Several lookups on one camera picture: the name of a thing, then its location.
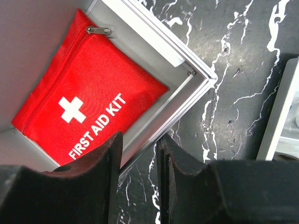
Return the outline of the grey plastic tray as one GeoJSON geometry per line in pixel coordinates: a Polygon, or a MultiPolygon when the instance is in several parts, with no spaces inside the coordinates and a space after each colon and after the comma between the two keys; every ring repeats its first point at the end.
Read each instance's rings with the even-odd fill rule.
{"type": "Polygon", "coordinates": [[[273,159],[298,83],[299,59],[293,58],[286,63],[257,160],[273,159]]]}

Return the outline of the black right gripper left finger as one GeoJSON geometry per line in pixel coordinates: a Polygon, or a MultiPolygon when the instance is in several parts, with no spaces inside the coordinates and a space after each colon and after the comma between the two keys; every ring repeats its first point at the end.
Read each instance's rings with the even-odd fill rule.
{"type": "Polygon", "coordinates": [[[80,158],[44,174],[50,190],[45,224],[109,224],[119,178],[123,135],[115,132],[80,158]]]}

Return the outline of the red first aid pouch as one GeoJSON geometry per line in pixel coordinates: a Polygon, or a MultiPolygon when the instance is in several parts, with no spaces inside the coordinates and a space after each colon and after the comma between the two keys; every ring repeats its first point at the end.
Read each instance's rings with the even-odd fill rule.
{"type": "Polygon", "coordinates": [[[77,10],[12,125],[62,166],[126,132],[167,90],[77,10]]]}

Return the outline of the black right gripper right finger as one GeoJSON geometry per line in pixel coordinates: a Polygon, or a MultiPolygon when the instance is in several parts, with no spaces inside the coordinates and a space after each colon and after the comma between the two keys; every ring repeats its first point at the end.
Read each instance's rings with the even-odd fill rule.
{"type": "Polygon", "coordinates": [[[157,172],[161,223],[224,223],[216,174],[168,134],[157,142],[157,172]]]}

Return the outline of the silver metal medicine case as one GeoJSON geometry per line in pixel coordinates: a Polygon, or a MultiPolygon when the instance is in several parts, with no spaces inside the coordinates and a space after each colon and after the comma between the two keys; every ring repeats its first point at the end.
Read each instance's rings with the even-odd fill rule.
{"type": "Polygon", "coordinates": [[[217,76],[134,0],[0,3],[0,162],[52,171],[124,133],[124,173],[217,76]]]}

